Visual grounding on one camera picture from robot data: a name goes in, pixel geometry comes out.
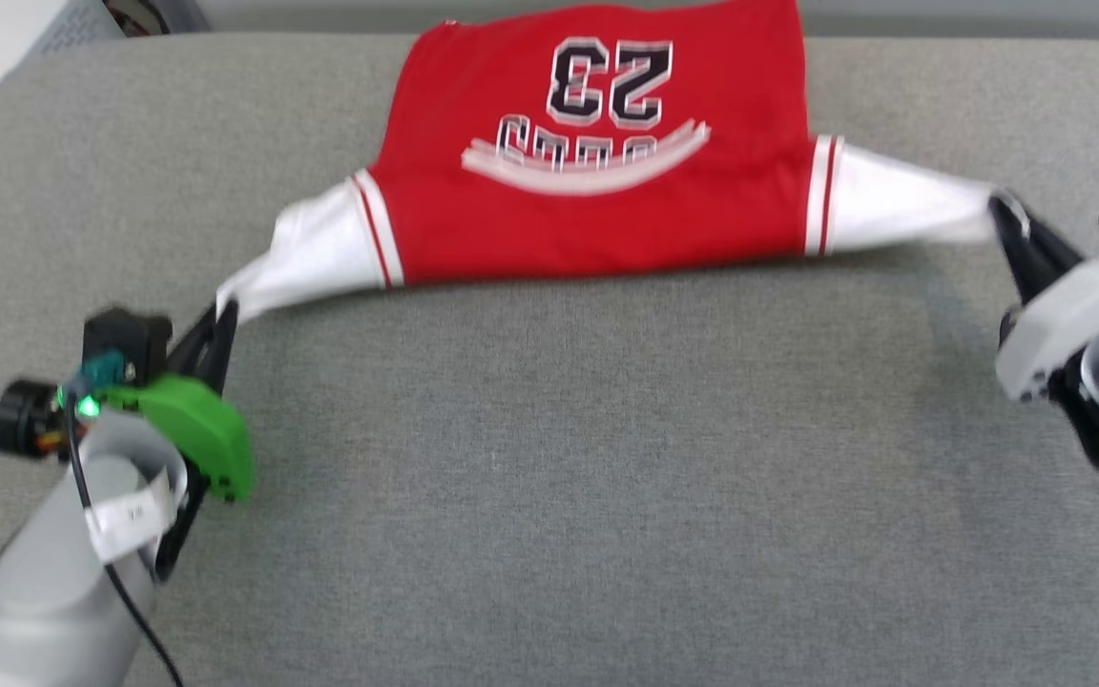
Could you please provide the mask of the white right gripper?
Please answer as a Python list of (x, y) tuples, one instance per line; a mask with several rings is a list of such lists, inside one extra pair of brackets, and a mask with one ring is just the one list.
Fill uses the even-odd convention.
[(1099, 258), (1085, 261), (1009, 191), (991, 196), (988, 210), (1025, 306), (996, 355), (996, 379), (1008, 399), (1023, 401), (1099, 335)]

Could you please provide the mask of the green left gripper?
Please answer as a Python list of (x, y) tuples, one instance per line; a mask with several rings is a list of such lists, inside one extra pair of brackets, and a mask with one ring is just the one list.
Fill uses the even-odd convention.
[(138, 413), (208, 478), (212, 494), (243, 503), (256, 488), (249, 429), (219, 396), (225, 390), (237, 326), (238, 302), (222, 310), (209, 307), (167, 355), (167, 370), (174, 374), (145, 386), (101, 388), (96, 400)]

